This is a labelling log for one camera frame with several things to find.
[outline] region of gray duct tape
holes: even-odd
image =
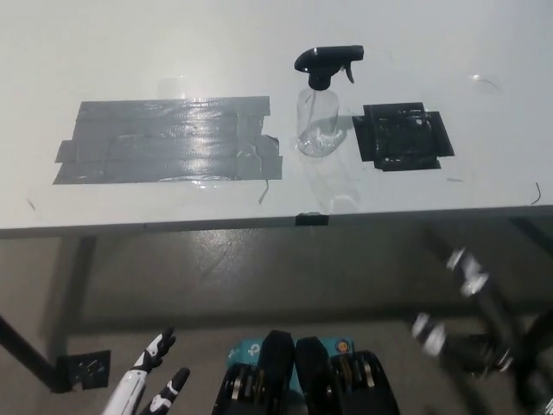
[[[230,115],[270,115],[269,97],[156,99],[147,101],[88,101],[80,105],[78,120],[137,118],[215,118]]]
[[[269,98],[83,102],[54,184],[282,178]]]

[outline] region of black metal bracket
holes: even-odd
[[[81,384],[83,390],[107,387],[110,379],[111,351],[60,356],[56,372],[71,386]]]

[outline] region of white table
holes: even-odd
[[[547,213],[552,23],[549,0],[11,2],[0,14],[0,235],[285,226],[313,212],[331,224]],[[307,76],[294,61],[348,44],[364,45],[365,60],[353,64],[355,85],[334,77],[341,114],[422,101],[442,114],[454,147],[441,169],[375,170],[353,131],[305,167],[295,133]],[[265,181],[52,185],[81,101],[167,98],[160,87],[178,79],[186,88],[174,98],[270,96],[264,133],[280,140],[283,179],[262,202]]]

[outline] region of table leg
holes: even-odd
[[[96,245],[96,236],[80,237],[78,240],[64,239],[61,242],[60,256],[68,252],[72,256],[67,268],[67,287],[61,299],[60,314],[54,318],[54,326],[49,333],[53,340],[48,344],[48,355],[57,355],[61,349],[62,353],[65,353],[67,329],[70,329],[79,317],[78,311],[85,296]],[[60,258],[59,261],[67,261],[67,258]],[[56,364],[53,365],[1,316],[0,346],[54,393],[69,392],[77,383],[81,383],[83,389],[107,386],[110,372],[109,350],[91,354],[62,355],[57,357]]]

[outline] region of spray nozzle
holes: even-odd
[[[294,68],[309,73],[308,83],[312,89],[324,91],[330,86],[330,79],[343,68],[353,83],[352,62],[362,61],[364,54],[365,50],[359,45],[313,48],[296,59]]]

